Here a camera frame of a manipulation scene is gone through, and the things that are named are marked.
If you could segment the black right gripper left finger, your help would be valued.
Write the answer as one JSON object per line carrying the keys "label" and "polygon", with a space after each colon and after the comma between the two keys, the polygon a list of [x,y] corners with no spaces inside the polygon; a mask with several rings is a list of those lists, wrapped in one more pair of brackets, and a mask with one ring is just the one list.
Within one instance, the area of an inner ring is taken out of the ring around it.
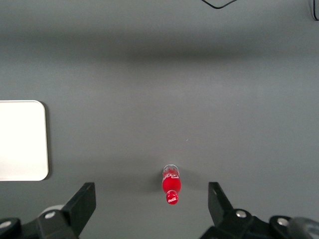
{"label": "black right gripper left finger", "polygon": [[37,218],[40,239],[78,239],[96,209],[95,183],[88,182],[62,206]]}

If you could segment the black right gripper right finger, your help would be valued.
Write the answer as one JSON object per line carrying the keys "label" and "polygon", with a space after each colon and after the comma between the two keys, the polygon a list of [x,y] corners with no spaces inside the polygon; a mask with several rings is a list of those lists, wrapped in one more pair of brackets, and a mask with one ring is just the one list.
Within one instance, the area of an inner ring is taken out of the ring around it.
{"label": "black right gripper right finger", "polygon": [[245,239],[253,224],[253,216],[243,209],[235,209],[217,182],[208,184],[208,209],[214,225],[202,239]]}

